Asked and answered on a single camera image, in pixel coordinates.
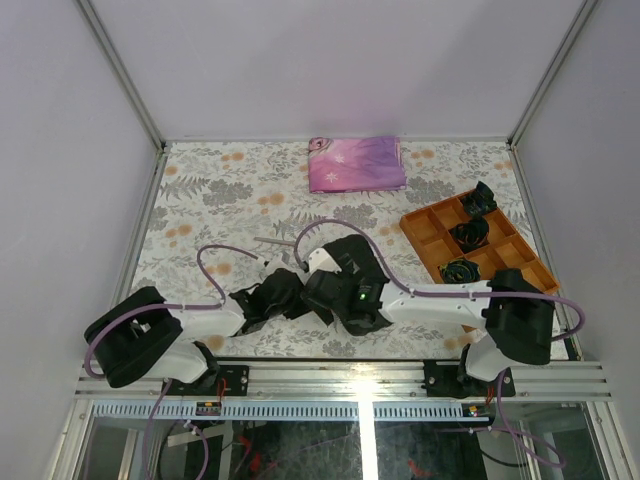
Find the black plastic tool case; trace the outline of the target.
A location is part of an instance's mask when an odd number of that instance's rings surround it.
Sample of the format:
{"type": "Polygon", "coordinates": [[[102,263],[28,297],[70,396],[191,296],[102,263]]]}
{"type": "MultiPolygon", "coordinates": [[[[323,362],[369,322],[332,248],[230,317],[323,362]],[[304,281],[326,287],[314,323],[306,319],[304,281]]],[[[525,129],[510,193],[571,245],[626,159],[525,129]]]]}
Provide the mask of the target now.
{"type": "Polygon", "coordinates": [[[365,336],[391,325],[380,313],[381,293],[390,282],[363,235],[351,234],[323,246],[339,267],[320,287],[322,309],[335,314],[347,332],[365,336]]]}

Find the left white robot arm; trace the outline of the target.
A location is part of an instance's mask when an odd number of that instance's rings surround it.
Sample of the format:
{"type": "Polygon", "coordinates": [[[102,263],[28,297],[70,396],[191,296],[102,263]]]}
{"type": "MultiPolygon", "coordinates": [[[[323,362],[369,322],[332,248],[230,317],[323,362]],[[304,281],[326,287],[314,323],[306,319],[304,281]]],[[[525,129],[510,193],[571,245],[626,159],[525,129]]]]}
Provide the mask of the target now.
{"type": "Polygon", "coordinates": [[[219,371],[205,341],[252,333],[273,317],[306,314],[303,288],[298,274],[283,268],[229,294],[220,306],[168,304],[157,288],[143,287],[85,330],[85,370],[112,388],[157,374],[208,394],[219,371]]]}

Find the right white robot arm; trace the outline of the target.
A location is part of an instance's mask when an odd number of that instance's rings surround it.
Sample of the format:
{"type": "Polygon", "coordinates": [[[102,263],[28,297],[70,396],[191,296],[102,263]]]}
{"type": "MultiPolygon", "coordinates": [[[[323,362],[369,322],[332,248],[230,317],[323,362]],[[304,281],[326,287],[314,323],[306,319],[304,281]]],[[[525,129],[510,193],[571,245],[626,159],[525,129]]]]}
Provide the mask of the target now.
{"type": "Polygon", "coordinates": [[[315,271],[301,299],[321,319],[339,320],[353,336],[391,325],[435,321],[483,330],[456,369],[458,387],[478,394],[499,373],[516,365],[550,362],[554,305],[521,275],[507,270],[492,281],[402,289],[386,276],[315,271]]]}

